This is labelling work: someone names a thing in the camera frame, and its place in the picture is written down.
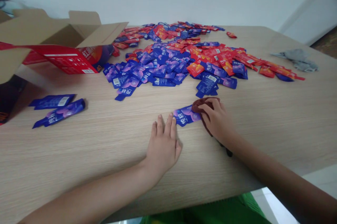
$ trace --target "cardboard box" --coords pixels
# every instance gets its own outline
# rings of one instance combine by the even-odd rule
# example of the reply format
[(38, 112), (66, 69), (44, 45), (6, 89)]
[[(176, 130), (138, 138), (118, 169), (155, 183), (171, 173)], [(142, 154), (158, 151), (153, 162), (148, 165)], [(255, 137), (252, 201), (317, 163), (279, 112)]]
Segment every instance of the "cardboard box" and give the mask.
[(15, 16), (0, 21), (0, 125), (27, 83), (15, 72), (31, 49), (68, 74), (98, 73), (127, 25), (102, 25), (96, 12), (70, 11), (70, 19), (58, 20), (42, 9), (21, 9)]

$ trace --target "table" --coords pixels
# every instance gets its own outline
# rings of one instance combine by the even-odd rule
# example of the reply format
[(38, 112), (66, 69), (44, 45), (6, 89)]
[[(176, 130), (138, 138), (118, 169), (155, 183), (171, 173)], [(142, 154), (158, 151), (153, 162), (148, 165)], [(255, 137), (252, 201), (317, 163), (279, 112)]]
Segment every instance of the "table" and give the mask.
[[(337, 61), (265, 27), (225, 27), (226, 32), (202, 35), (291, 68), (305, 81), (292, 83), (249, 70), (236, 90), (219, 85), (218, 97), (232, 114), (237, 130), (299, 175), (337, 163)], [(152, 41), (141, 40), (139, 48)], [(303, 73), (288, 60), (269, 53), (302, 48), (320, 68)], [(129, 48), (112, 63), (121, 62)], [(15, 116), (0, 130), (0, 219), (15, 223), (71, 188), (120, 171), (144, 158), (151, 124), (188, 106), (198, 80), (186, 77), (176, 87), (142, 85), (131, 97), (115, 101), (116, 90), (103, 73), (66, 75), (50, 63), (31, 65), (43, 75), (42, 88), (29, 84)], [(46, 110), (27, 107), (34, 98), (76, 93), (85, 111), (48, 128), (32, 130)], [(150, 192), (113, 214), (122, 220), (207, 203), (263, 187), (235, 157), (229, 158), (202, 122), (177, 126), (183, 151), (178, 163)]]

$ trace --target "barcode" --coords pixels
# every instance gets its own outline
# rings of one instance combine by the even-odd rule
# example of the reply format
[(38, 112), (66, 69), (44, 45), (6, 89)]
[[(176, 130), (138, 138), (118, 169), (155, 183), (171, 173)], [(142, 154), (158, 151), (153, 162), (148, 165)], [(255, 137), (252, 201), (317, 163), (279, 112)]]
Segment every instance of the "barcode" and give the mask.
[(118, 78), (113, 79), (113, 84), (119, 84), (119, 79)]
[(208, 78), (209, 78), (210, 80), (212, 80), (213, 82), (216, 82), (216, 81), (217, 81), (217, 78), (216, 78), (216, 77), (213, 77), (213, 76), (211, 76), (211, 75), (209, 75)]
[(60, 100), (60, 102), (59, 102), (59, 104), (57, 105), (58, 107), (63, 107), (65, 104), (66, 104), (66, 102), (67, 102), (67, 100), (69, 99), (69, 97), (63, 97), (61, 100)]
[(82, 70), (84, 73), (95, 73), (93, 70), (88, 69), (88, 70)]

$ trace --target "white label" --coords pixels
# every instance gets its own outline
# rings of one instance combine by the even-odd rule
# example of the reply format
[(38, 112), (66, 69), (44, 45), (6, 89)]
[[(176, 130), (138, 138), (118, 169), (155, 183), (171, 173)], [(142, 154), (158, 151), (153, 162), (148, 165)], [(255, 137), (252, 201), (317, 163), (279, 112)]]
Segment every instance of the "white label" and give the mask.
[(212, 80), (213, 82), (216, 82), (216, 81), (217, 81), (217, 78), (216, 78), (216, 77), (213, 77), (213, 76), (211, 76), (211, 75), (209, 75), (208, 78), (209, 78), (210, 80)]
[(67, 102), (68, 99), (69, 99), (69, 97), (63, 97), (63, 98), (60, 100), (60, 102), (59, 102), (59, 104), (58, 104), (57, 106), (63, 107), (63, 106), (66, 104), (66, 102)]
[(113, 79), (113, 83), (114, 84), (119, 84), (119, 79), (118, 78)]
[(44, 54), (45, 56), (77, 56), (77, 54)]
[(87, 70), (82, 70), (84, 73), (95, 73), (93, 70), (91, 69), (87, 69)]

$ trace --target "child's hand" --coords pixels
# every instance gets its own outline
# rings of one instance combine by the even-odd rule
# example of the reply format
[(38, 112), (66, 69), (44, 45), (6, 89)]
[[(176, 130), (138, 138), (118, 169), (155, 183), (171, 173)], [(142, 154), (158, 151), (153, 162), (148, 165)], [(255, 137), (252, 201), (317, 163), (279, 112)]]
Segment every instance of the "child's hand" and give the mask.
[(176, 119), (172, 113), (168, 116), (165, 128), (161, 115), (158, 116), (158, 122), (152, 124), (144, 162), (159, 179), (176, 164), (180, 156), (181, 146), (176, 140), (176, 131)]
[(234, 125), (231, 119), (226, 113), (225, 106), (220, 103), (217, 99), (207, 99), (205, 102), (211, 102), (213, 109), (211, 109), (207, 104), (202, 104), (198, 108), (203, 109), (209, 116), (201, 113), (208, 130), (212, 135), (224, 146), (228, 145), (228, 141), (233, 139), (234, 135), (237, 135)]

